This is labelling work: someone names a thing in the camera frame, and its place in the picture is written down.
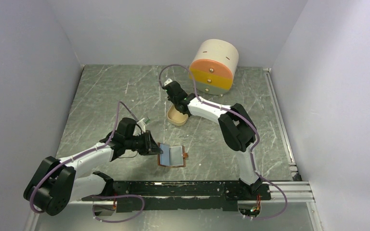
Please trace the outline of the beige oval card tray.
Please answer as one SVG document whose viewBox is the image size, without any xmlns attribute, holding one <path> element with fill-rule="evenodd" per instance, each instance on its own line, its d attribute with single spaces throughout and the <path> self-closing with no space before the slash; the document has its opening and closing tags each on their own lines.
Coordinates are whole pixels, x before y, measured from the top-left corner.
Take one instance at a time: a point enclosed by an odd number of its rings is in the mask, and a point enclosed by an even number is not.
<svg viewBox="0 0 370 231">
<path fill-rule="evenodd" d="M 189 118 L 188 115 L 182 114 L 181 112 L 176 110 L 173 104 L 170 106 L 166 116 L 167 120 L 175 126 L 183 126 Z"/>
</svg>

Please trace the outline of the aluminium frame rail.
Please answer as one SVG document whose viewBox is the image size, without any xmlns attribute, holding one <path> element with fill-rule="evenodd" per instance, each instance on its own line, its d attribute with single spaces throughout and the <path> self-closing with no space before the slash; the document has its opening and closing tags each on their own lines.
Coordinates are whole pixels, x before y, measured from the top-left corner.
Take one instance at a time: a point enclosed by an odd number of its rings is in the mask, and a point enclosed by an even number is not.
<svg viewBox="0 0 370 231">
<path fill-rule="evenodd" d="M 312 193 L 310 184 L 307 181 L 306 182 L 299 181 L 299 179 L 301 179 L 301 176 L 299 174 L 299 171 L 298 171 L 298 168 L 297 168 L 294 156 L 293 156 L 290 141 L 287 135 L 287 131 L 285 128 L 282 115 L 281 115 L 276 93 L 275 93 L 273 83 L 271 80 L 271 76 L 270 76 L 271 69 L 263 68 L 263 71 L 265 74 L 266 81 L 268 83 L 269 91 L 271 92 L 271 98 L 273 101 L 275 114 L 277 116 L 277 121 L 279 123 L 279 128 L 282 134 L 283 145 L 285 147 L 286 154 L 289 160 L 289 170 L 291 172 L 292 179 L 293 179 L 292 182 L 283 184 L 281 186 L 281 189 L 285 193 L 289 204 L 306 203 L 313 230 L 322 231 L 323 230 L 322 222 L 319 218 L 314 195 Z"/>
</svg>

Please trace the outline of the round mini drawer cabinet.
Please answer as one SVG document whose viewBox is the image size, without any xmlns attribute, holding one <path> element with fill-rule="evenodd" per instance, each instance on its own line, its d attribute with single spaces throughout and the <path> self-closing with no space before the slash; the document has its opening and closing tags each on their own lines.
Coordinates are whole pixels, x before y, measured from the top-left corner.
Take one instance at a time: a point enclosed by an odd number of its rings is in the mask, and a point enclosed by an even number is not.
<svg viewBox="0 0 370 231">
<path fill-rule="evenodd" d="M 234 81 L 239 53 L 234 45 L 220 39 L 204 41 L 189 70 L 196 81 L 196 88 L 211 95 L 227 93 Z"/>
</svg>

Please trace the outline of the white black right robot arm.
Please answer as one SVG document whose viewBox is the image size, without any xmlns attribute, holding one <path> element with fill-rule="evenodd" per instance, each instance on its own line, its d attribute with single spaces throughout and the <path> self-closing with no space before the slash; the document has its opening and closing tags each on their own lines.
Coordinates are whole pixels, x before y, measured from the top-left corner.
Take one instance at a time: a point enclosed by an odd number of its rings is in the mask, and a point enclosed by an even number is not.
<svg viewBox="0 0 370 231">
<path fill-rule="evenodd" d="M 263 180 L 259 176 L 253 150 L 258 144 L 259 135 L 245 108 L 239 103 L 222 105 L 195 93 L 188 94 L 177 81 L 170 78 L 165 82 L 159 81 L 159 84 L 178 113 L 199 116 L 219 125 L 226 145 L 236 152 L 241 194 L 246 199 L 253 199 L 259 193 Z"/>
</svg>

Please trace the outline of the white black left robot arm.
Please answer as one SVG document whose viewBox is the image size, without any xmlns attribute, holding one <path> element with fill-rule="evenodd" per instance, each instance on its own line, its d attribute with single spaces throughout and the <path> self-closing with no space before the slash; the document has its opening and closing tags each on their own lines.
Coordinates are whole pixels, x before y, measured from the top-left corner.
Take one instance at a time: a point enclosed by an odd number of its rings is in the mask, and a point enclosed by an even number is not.
<svg viewBox="0 0 370 231">
<path fill-rule="evenodd" d="M 124 117 L 105 138 L 77 154 L 42 160 L 23 198 L 36 213 L 59 214 L 69 202 L 93 196 L 108 200 L 115 195 L 114 180 L 105 173 L 85 173 L 104 163 L 112 162 L 127 150 L 139 155 L 158 155 L 163 151 L 154 141 L 142 120 Z"/>
</svg>

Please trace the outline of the brown leather card holder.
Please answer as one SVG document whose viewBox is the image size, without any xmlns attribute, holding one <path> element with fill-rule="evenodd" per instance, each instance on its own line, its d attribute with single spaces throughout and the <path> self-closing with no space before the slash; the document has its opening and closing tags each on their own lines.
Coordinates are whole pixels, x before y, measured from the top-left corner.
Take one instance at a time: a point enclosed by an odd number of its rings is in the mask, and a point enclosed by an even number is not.
<svg viewBox="0 0 370 231">
<path fill-rule="evenodd" d="M 168 168 L 186 167 L 186 159 L 188 154 L 183 145 L 169 146 L 163 143 L 158 143 L 162 153 L 158 155 L 158 165 Z"/>
</svg>

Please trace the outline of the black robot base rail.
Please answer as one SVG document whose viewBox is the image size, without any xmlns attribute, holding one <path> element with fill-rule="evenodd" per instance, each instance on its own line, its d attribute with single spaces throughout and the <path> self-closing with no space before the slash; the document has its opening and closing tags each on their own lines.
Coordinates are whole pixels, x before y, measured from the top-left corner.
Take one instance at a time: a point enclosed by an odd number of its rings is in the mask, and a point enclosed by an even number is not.
<svg viewBox="0 0 370 231">
<path fill-rule="evenodd" d="M 117 212 L 144 210 L 221 209 L 238 211 L 241 201 L 270 200 L 268 184 L 249 189 L 239 180 L 212 181 L 122 181 L 116 180 L 112 195 Z"/>
</svg>

